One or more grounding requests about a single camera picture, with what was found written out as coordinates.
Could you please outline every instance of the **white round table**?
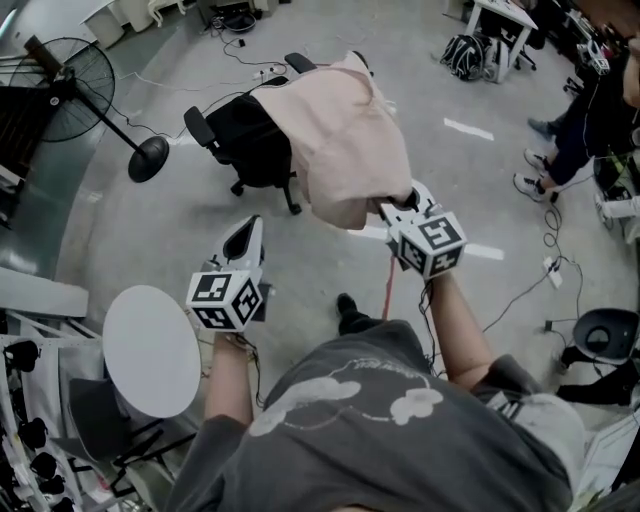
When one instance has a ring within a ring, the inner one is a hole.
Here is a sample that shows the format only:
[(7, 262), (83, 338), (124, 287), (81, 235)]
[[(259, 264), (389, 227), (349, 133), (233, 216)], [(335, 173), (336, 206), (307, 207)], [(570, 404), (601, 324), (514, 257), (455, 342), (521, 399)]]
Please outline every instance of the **white round table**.
[(111, 304), (102, 343), (118, 391), (140, 412), (169, 418), (184, 411), (200, 384), (198, 340), (182, 308), (151, 286), (134, 286)]

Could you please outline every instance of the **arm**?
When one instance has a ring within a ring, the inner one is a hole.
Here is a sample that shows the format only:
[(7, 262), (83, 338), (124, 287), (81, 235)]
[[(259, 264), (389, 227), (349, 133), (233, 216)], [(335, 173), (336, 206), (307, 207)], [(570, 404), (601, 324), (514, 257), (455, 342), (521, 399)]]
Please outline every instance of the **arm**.
[(435, 278), (431, 313), (449, 381), (471, 390), (494, 358), (451, 273)]
[(638, 57), (640, 56), (640, 39), (629, 41), (629, 60), (624, 70), (623, 78), (623, 98), (624, 101), (635, 108), (640, 108), (640, 66)]
[(232, 341), (233, 334), (217, 333), (204, 418), (229, 416), (243, 425), (253, 421), (247, 351)]

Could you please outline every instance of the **power strip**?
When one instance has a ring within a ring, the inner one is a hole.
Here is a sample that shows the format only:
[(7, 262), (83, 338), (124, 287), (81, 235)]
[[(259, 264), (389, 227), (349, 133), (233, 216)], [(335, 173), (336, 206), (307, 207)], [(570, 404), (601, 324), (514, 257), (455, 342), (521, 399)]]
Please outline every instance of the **power strip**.
[(271, 66), (270, 68), (261, 69), (257, 73), (253, 74), (253, 79), (262, 80), (263, 82), (266, 82), (267, 80), (270, 80), (272, 76), (279, 76), (279, 75), (276, 75), (275, 69), (276, 69), (276, 66)]
[(547, 271), (547, 277), (551, 280), (551, 284), (557, 290), (562, 285), (562, 276), (556, 266), (556, 261), (551, 258), (546, 258), (542, 263), (542, 268)]

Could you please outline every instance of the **desk leg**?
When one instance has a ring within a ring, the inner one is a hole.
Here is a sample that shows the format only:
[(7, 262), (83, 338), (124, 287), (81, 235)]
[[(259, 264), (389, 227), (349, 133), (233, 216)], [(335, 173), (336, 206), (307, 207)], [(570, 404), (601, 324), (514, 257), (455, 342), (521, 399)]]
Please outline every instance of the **desk leg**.
[(509, 56), (509, 69), (511, 69), (516, 63), (518, 55), (520, 55), (520, 52), (524, 48), (524, 44), (527, 42), (527, 39), (529, 39), (529, 34), (531, 34), (531, 29), (529, 27), (522, 27), (522, 31), (518, 36), (516, 44), (513, 45), (511, 55)]
[(480, 11), (482, 11), (482, 7), (480, 7), (480, 4), (475, 4), (473, 6), (473, 12), (471, 13), (471, 18), (469, 19), (467, 29), (464, 31), (464, 34), (466, 36), (472, 36), (476, 31), (476, 25), (478, 24), (478, 20), (480, 19)]

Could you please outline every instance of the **hand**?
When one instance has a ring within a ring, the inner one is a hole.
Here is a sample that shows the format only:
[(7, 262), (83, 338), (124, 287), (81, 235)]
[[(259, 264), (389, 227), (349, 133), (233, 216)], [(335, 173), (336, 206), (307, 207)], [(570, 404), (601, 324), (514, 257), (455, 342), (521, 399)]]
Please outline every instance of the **hand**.
[(640, 59), (640, 34), (636, 34), (636, 37), (629, 40), (629, 51), (634, 59)]

